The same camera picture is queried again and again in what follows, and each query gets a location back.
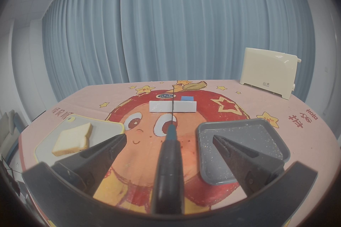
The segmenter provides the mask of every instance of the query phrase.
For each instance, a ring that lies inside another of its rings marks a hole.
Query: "blue curtain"
[[[93,84],[240,79],[245,47],[297,55],[305,101],[315,61],[307,0],[54,0],[43,18],[58,100]]]

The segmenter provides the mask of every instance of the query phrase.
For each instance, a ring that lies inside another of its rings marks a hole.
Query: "toast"
[[[89,147],[89,138],[92,132],[92,124],[84,125],[63,130],[52,149],[55,156],[69,153],[76,153]]]

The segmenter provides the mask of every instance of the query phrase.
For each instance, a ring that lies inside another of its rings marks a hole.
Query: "toaster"
[[[297,63],[300,62],[295,55],[247,47],[240,84],[256,86],[289,99],[295,89]]]

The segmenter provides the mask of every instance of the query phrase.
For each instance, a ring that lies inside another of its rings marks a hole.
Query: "white block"
[[[149,111],[151,113],[171,113],[172,101],[150,101]],[[174,101],[174,113],[195,113],[196,101]]]

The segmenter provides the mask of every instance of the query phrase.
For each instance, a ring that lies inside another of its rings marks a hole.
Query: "red star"
[[[238,115],[243,115],[238,105],[235,102],[228,100],[227,98],[219,97],[219,99],[211,100],[219,105],[218,112],[235,113]]]

